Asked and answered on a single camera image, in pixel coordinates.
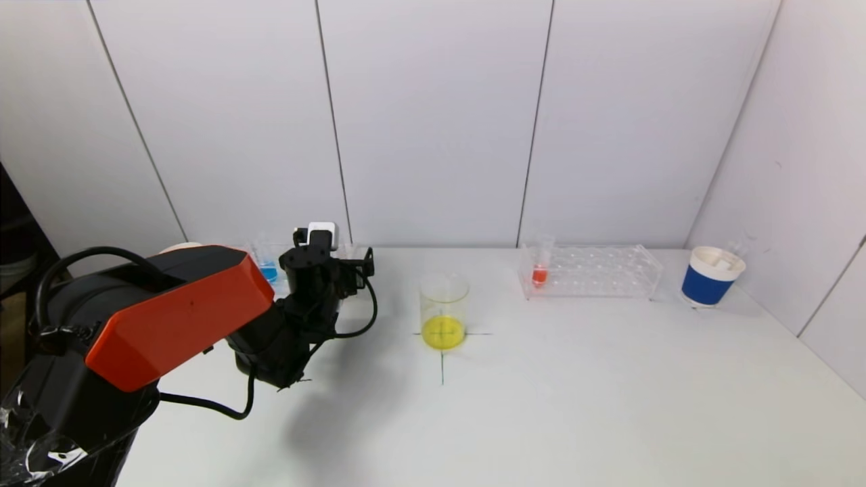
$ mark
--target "robotic arm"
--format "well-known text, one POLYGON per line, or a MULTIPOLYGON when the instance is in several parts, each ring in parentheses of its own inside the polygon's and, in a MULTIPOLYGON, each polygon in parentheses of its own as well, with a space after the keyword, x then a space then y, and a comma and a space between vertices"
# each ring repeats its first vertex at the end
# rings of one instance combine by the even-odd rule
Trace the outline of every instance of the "robotic arm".
POLYGON ((243 419, 254 380, 289 387, 325 341, 363 334, 377 313, 372 249, 359 260, 331 257, 336 234, 334 224, 295 231, 280 256, 290 294, 276 302, 250 256, 222 246, 148 259, 94 247, 61 259, 36 291, 39 352, 0 406, 0 485, 113 485, 160 401, 243 419), (69 264, 99 254, 131 262, 48 288, 69 264), (363 288, 373 297, 369 324, 338 333, 340 303, 363 288), (243 412, 157 389, 160 377, 223 338, 249 376, 243 412))

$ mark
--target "white table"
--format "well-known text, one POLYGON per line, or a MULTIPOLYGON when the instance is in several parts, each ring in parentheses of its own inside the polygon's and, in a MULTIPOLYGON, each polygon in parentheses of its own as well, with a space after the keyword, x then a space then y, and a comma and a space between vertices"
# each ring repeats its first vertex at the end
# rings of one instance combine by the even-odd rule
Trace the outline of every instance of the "white table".
MULTIPOLYGON (((376 250, 368 334, 328 342, 312 381, 258 383, 244 421, 160 405, 118 485, 866 485, 866 401, 740 289, 690 308, 688 252, 653 254, 652 302, 527 301, 517 250, 376 250), (444 357, 413 335, 429 269, 470 280, 490 333, 444 357)), ((221 343, 159 387, 241 409, 245 383, 221 343)))

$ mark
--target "red liquid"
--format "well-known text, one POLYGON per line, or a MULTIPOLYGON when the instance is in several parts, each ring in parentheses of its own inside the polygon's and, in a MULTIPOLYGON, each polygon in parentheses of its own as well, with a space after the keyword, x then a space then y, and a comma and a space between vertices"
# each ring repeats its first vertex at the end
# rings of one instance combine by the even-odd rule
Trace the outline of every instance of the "red liquid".
POLYGON ((547 267, 536 265, 533 269, 533 286, 540 288, 547 282, 547 267))

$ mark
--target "glass beaker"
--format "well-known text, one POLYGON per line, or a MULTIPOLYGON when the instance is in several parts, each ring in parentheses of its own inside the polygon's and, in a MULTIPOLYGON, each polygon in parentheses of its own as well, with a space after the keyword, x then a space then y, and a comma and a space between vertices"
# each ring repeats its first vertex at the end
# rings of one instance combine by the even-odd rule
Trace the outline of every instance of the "glass beaker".
POLYGON ((280 269, 280 256, 291 248, 291 244, 255 240, 248 243, 246 247, 245 250, 253 257, 255 265, 274 288, 277 297, 285 297, 289 291, 288 277, 280 269))
POLYGON ((421 280, 421 337, 436 350, 460 345, 466 336, 469 283, 454 273, 428 274, 421 280))

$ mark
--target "white wall panel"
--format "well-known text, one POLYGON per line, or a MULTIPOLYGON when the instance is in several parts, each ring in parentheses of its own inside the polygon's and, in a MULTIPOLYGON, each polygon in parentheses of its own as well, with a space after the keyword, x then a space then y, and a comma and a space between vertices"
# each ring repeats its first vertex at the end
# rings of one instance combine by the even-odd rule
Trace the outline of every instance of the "white wall panel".
POLYGON ((738 283, 793 333, 866 233, 866 3, 785 0, 689 246, 746 233, 738 283))
POLYGON ((682 247, 778 5, 556 2, 521 239, 682 247))
POLYGON ((346 228, 314 0, 93 6, 190 239, 346 228))
POLYGON ((866 399, 866 250, 851 261, 802 339, 866 399))
POLYGON ((320 0, 355 240, 514 245, 550 0, 320 0))
POLYGON ((183 241, 84 2, 0 2, 0 160, 61 256, 183 241))

